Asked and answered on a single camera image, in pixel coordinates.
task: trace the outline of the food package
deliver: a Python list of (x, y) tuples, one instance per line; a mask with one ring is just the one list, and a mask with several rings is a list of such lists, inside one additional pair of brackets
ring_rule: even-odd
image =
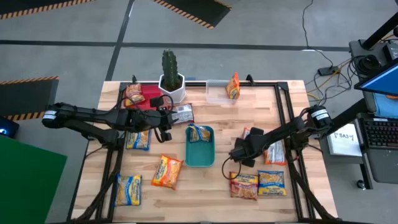
[(121, 205), (140, 205), (142, 192), (142, 176), (132, 177), (117, 175), (118, 191), (115, 206)]
[(184, 122), (193, 123), (193, 110), (192, 104), (186, 104), (181, 106), (175, 106), (173, 111), (176, 113), (172, 113), (173, 119), (178, 119), (178, 121), (174, 122), (174, 124), (181, 124)]
[(131, 106), (135, 102), (135, 104), (140, 103), (145, 100), (144, 96), (142, 95), (141, 91), (141, 84), (131, 84), (126, 87), (125, 97), (129, 98), (130, 100), (126, 99), (126, 106)]
[[(230, 172), (229, 178), (236, 177), (237, 173)], [(235, 179), (230, 180), (231, 197), (240, 197), (257, 200), (259, 178), (257, 175), (239, 174)]]
[(282, 141), (277, 141), (271, 144), (268, 147), (268, 149), (264, 152), (264, 158), (266, 164), (277, 164), (281, 166), (286, 165)]
[(226, 86), (226, 92), (232, 100), (237, 100), (239, 98), (241, 89), (239, 87), (239, 76), (237, 72), (235, 72)]
[(169, 187), (175, 190), (182, 163), (183, 161), (162, 155), (159, 166), (150, 184), (154, 186)]
[(206, 129), (204, 126), (198, 126), (194, 124), (188, 124), (188, 128), (190, 128), (190, 142), (197, 142), (197, 141), (205, 141), (210, 142), (211, 133), (209, 130)]
[(142, 149), (149, 150), (150, 144), (150, 130), (140, 133), (127, 133), (126, 149)]
[(243, 135), (242, 135), (243, 139), (245, 139), (249, 134), (250, 134), (250, 129), (244, 128)]
[(284, 172), (259, 170), (259, 195), (286, 196)]

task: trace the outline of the wooden table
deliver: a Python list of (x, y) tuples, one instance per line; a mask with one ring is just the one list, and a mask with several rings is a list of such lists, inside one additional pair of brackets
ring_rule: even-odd
[[(294, 114), (308, 107), (308, 99), (303, 81), (287, 81)], [(115, 105), (120, 82), (104, 82), (98, 109), (109, 110)], [(285, 117), (287, 108), (282, 93)], [(114, 222), (289, 222), (297, 221), (292, 185), (287, 166), (265, 165), (264, 158), (256, 158), (253, 168), (243, 166), (243, 174), (257, 174), (257, 170), (282, 170), (285, 175), (287, 196), (259, 196), (258, 201), (231, 198), (229, 181), (221, 174), (221, 165), (233, 148), (235, 139), (240, 137), (245, 127), (262, 128), (268, 132), (280, 126), (275, 91), (271, 87), (242, 87), (241, 96), (235, 105), (211, 105), (206, 102), (204, 87), (187, 87), (187, 97), (183, 103), (192, 103), (195, 123), (211, 126), (215, 131), (215, 163), (209, 168), (183, 166), (177, 190), (155, 187), (150, 184), (160, 155), (184, 160), (185, 129), (187, 124), (172, 127), (173, 139), (159, 143), (152, 135), (149, 152), (124, 151), (121, 175), (141, 174), (142, 205), (116, 207)], [(100, 147), (98, 142), (90, 143), (88, 152)], [(85, 161), (80, 185), (73, 209), (73, 217), (78, 217), (98, 193), (103, 175), (106, 150), (92, 154)], [(331, 194), (328, 176), (322, 154), (310, 147), (303, 151), (303, 158), (312, 192), (320, 203), (337, 217)], [(232, 161), (225, 165), (225, 172), (238, 171), (238, 164)], [(308, 214), (303, 193), (300, 198), (304, 214)], [(109, 194), (104, 211), (108, 210)]]

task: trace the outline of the computer equipment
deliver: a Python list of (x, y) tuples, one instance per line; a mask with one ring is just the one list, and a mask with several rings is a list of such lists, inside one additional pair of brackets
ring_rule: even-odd
[(398, 119), (362, 115), (358, 119), (363, 149), (398, 150)]
[(18, 128), (19, 124), (0, 116), (0, 135), (14, 138)]
[(387, 62), (391, 62), (392, 60), (398, 58), (398, 44), (395, 43), (387, 43), (383, 47), (384, 56), (386, 56)]
[(354, 88), (362, 91), (398, 96), (398, 58), (371, 72)]

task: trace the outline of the white label on robot arm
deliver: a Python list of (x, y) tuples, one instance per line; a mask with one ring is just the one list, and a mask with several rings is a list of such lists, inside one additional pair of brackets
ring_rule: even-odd
[(43, 116), (43, 119), (55, 119), (56, 118), (56, 116), (54, 116), (54, 115), (44, 115)]
[(325, 110), (325, 109), (323, 109), (323, 110), (318, 110), (318, 111), (312, 113), (312, 114), (311, 114), (311, 117), (314, 118), (314, 117), (316, 117), (316, 116), (318, 116), (318, 115), (320, 115), (320, 114), (323, 114), (323, 113), (327, 113), (327, 110)]
[(321, 114), (317, 116), (317, 120), (323, 119), (323, 118), (327, 118), (329, 117), (329, 115), (327, 113)]
[(46, 112), (44, 112), (44, 114), (47, 114), (47, 115), (55, 115), (57, 112), (56, 111), (46, 111)]

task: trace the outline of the metal stand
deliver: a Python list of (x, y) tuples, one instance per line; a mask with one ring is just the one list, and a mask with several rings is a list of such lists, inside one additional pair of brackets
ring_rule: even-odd
[[(333, 127), (329, 129), (329, 131), (324, 136), (322, 136), (322, 138), (327, 137), (329, 134), (334, 133), (344, 125), (355, 120), (357, 118), (357, 114), (367, 113), (367, 112), (368, 109), (366, 107), (365, 99), (362, 98), (358, 102), (356, 102), (353, 106), (349, 107), (347, 110), (345, 110), (344, 112), (339, 114), (336, 118), (334, 118)], [(373, 189), (373, 185), (372, 185), (371, 176), (369, 174), (368, 165), (366, 163), (365, 153), (362, 154), (362, 161), (363, 162), (360, 164), (360, 166), (361, 166), (362, 177), (364, 180), (364, 186), (366, 189), (370, 190)]]
[(398, 26), (398, 12), (395, 13), (385, 24), (383, 24), (375, 33), (373, 33), (367, 40), (361, 43), (362, 47), (370, 50), (375, 44), (379, 42), (385, 35)]

